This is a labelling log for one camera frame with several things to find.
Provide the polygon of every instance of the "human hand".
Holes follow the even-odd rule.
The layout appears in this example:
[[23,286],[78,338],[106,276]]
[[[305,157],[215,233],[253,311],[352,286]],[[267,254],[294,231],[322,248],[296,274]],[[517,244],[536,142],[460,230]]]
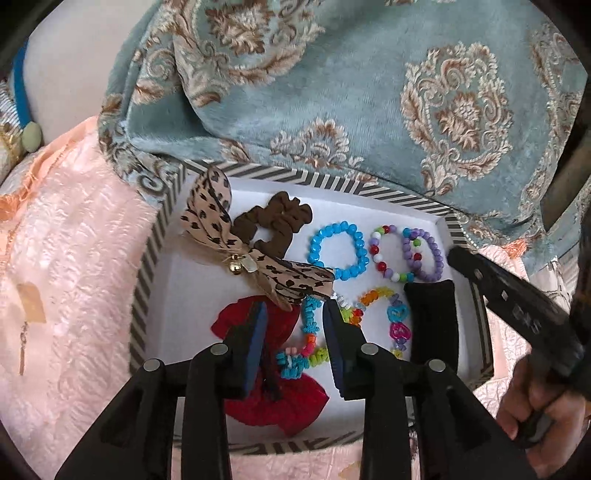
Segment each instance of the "human hand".
[[519,423],[526,421],[534,410],[547,406],[544,411],[554,423],[542,441],[526,452],[539,478],[552,475],[568,461],[583,437],[587,417],[591,414],[591,403],[572,391],[561,395],[563,388],[533,378],[528,356],[525,356],[515,366],[513,379],[496,415],[501,428],[514,440]]

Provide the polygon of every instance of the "teal damask fabric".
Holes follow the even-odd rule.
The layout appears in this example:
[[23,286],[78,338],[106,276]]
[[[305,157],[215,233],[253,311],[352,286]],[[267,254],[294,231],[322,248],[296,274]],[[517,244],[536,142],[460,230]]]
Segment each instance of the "teal damask fabric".
[[432,197],[535,268],[585,81],[527,0],[166,0],[122,47],[100,143],[152,204],[180,161],[306,168]]

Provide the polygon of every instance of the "leopard print hair bow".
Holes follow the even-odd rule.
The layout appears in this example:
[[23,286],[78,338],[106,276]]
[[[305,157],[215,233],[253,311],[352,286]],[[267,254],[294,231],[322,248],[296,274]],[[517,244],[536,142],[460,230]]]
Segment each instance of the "leopard print hair bow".
[[290,312],[291,304],[301,303],[307,295],[330,298],[335,280],[330,270],[269,257],[233,235],[228,215],[231,203],[228,178],[212,167],[196,180],[181,222],[197,242],[220,254],[222,261],[240,262],[238,271],[250,273],[282,310]]

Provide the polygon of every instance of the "red scrunchie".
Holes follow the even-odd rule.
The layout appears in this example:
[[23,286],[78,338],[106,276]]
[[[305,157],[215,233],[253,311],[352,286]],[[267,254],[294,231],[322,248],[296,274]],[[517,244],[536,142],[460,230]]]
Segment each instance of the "red scrunchie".
[[[285,312],[265,296],[240,299],[224,308],[212,325],[212,332],[225,338],[230,327],[244,323],[254,301],[267,305],[268,324],[265,345],[274,358],[275,353],[290,337],[298,318],[300,306]],[[250,426],[277,425],[287,436],[294,436],[312,424],[328,402],[324,388],[312,377],[303,374],[297,380],[284,380],[275,372],[282,399],[273,401],[262,389],[262,374],[245,400],[226,400],[226,414]]]

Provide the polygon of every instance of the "colorful plastic bracelet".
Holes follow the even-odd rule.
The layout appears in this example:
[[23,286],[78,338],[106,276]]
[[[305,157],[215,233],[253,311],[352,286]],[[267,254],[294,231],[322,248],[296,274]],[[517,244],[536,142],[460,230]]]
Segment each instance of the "colorful plastic bracelet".
[[288,347],[275,356],[277,364],[282,367],[281,378],[295,380],[301,377],[305,369],[316,367],[329,360],[326,348],[316,348],[316,334],[320,329],[314,320],[314,310],[321,305],[320,300],[312,297],[304,299],[302,303],[304,325],[301,331],[306,334],[306,345],[299,352],[296,347]]
[[351,306],[347,300],[338,296],[337,303],[341,307],[343,320],[361,327],[361,320],[365,309],[375,300],[388,297],[390,305],[386,313],[390,321],[390,337],[394,345],[390,350],[396,358],[402,359],[402,353],[406,350],[406,343],[412,338],[410,329],[402,322],[408,316],[408,307],[400,300],[400,296],[388,287],[378,287],[367,292],[358,302]]
[[367,270],[369,263],[368,251],[364,248],[365,241],[363,240],[363,233],[357,231],[357,225],[354,223],[333,223],[322,227],[315,236],[310,240],[310,253],[308,254],[308,262],[317,267],[324,267],[324,263],[320,261],[320,249],[322,248],[322,240],[325,237],[333,236],[337,233],[347,232],[355,244],[355,254],[357,255],[357,264],[351,265],[348,268],[335,268],[335,280],[348,280],[355,278]]
[[[439,250],[435,239],[429,232],[423,229],[410,229],[405,228],[402,230],[402,252],[404,258],[407,261],[408,267],[412,270],[407,273],[395,272],[384,261],[384,256],[379,252],[379,241],[382,235],[388,233],[396,233],[397,227],[395,225],[383,225],[375,229],[371,234],[369,240],[369,253],[372,255],[372,259],[376,264],[378,271],[384,274],[384,278],[387,278],[393,282],[413,282],[416,278],[419,278],[426,282],[434,282],[441,280],[441,274],[443,272],[443,256]],[[426,243],[433,253],[435,259],[435,272],[432,274],[426,273],[422,270],[423,266],[423,243]]]

